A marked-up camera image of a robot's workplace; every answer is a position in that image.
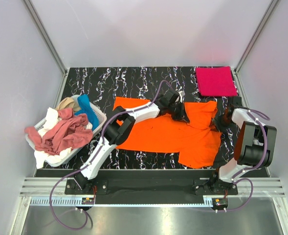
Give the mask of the orange t shirt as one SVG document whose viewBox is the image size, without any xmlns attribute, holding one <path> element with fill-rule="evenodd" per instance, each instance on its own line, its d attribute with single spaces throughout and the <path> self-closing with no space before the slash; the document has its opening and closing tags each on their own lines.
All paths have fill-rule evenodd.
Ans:
<svg viewBox="0 0 288 235">
<path fill-rule="evenodd" d="M 213 124 L 217 102 L 186 102 L 190 123 L 174 121 L 169 114 L 134 125 L 119 149 L 178 153 L 178 162 L 190 168 L 212 166 L 221 145 L 221 133 Z"/>
</svg>

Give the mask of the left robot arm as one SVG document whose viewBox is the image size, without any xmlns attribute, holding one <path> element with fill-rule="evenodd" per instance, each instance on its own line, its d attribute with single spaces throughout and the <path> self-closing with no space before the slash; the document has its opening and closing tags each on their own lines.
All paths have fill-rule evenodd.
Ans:
<svg viewBox="0 0 288 235">
<path fill-rule="evenodd" d="M 117 146 L 127 140 L 135 124 L 165 114 L 170 114 L 174 121 L 189 123 L 184 97 L 184 91 L 169 90 L 165 94 L 157 94 L 154 99 L 135 108 L 116 107 L 113 116 L 102 128 L 101 138 L 96 148 L 73 175 L 79 190 L 87 190 L 104 160 Z"/>
</svg>

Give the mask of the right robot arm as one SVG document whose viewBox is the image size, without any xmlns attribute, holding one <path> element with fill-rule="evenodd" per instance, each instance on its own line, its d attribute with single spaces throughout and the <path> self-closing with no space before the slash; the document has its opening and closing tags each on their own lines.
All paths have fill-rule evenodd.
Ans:
<svg viewBox="0 0 288 235">
<path fill-rule="evenodd" d="M 214 194 L 223 194 L 236 186 L 237 179 L 246 172 L 268 167 L 273 159 L 277 129 L 264 124 L 262 118 L 270 117 L 260 111 L 244 107 L 242 98 L 229 99 L 225 112 L 220 115 L 215 126 L 221 132 L 236 125 L 240 133 L 234 147 L 233 158 L 219 167 L 210 177 L 207 188 Z"/>
</svg>

